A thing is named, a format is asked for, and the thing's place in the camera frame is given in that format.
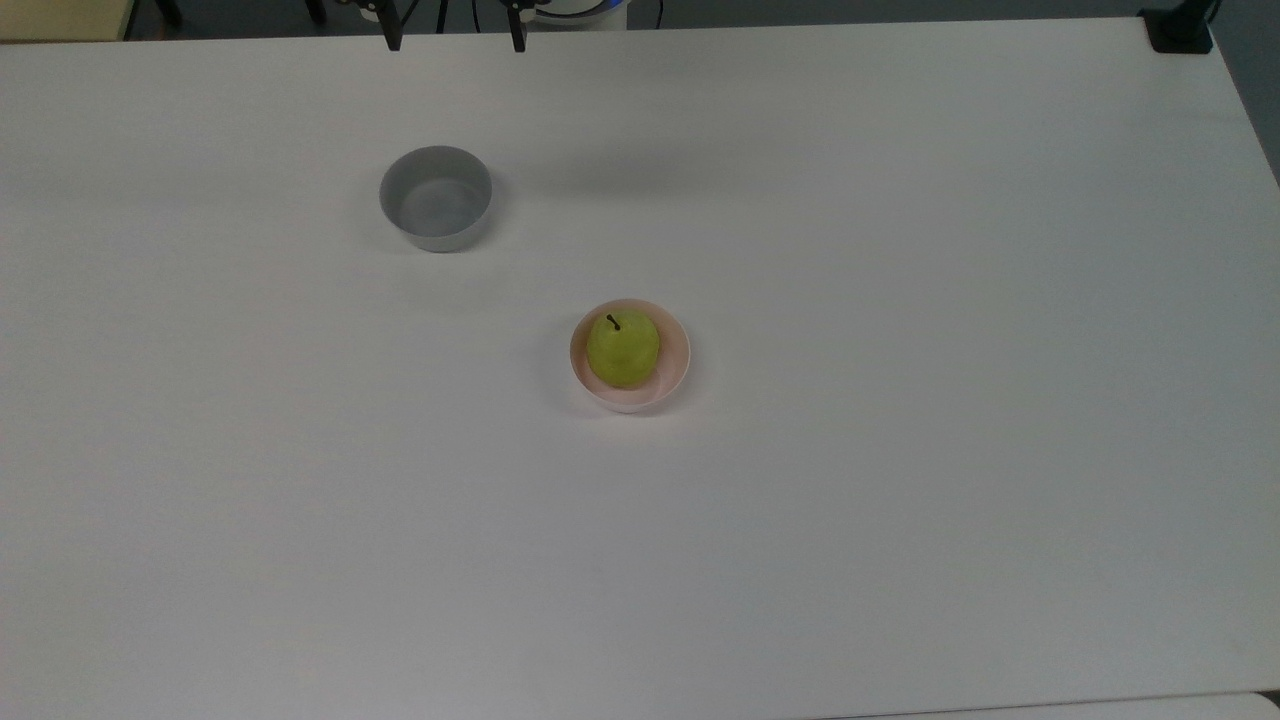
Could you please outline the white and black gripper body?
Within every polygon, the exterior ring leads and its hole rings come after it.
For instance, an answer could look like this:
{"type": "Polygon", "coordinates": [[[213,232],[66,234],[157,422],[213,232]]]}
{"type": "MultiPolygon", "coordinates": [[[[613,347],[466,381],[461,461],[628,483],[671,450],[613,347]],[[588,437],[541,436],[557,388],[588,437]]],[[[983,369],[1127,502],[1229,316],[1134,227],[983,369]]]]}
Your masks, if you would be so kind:
{"type": "MultiPolygon", "coordinates": [[[[499,4],[506,10],[511,10],[517,14],[520,13],[529,14],[536,12],[535,1],[499,1],[499,4]]],[[[396,9],[394,1],[356,1],[355,6],[358,8],[361,12],[372,13],[374,15],[385,12],[398,12],[396,9]]]]}

